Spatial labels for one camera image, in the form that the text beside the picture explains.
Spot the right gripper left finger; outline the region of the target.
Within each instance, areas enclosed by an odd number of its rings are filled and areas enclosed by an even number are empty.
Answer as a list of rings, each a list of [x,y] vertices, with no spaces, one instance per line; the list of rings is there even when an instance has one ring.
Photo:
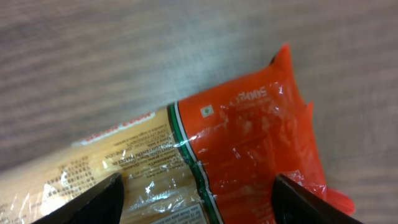
[[[124,196],[123,177],[114,173],[33,224],[119,224]]]

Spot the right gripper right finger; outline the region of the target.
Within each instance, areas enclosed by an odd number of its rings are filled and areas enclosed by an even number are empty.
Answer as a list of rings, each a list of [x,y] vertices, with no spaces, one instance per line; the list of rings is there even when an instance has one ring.
[[[363,224],[282,174],[274,179],[271,205],[277,224]]]

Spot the orange spaghetti pasta packet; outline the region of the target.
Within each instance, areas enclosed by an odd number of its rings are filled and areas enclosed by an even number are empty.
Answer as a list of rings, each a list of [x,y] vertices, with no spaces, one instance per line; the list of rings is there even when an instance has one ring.
[[[327,186],[292,56],[87,136],[1,175],[1,222],[32,223],[113,173],[121,223],[274,223],[271,188],[284,174],[347,215]]]

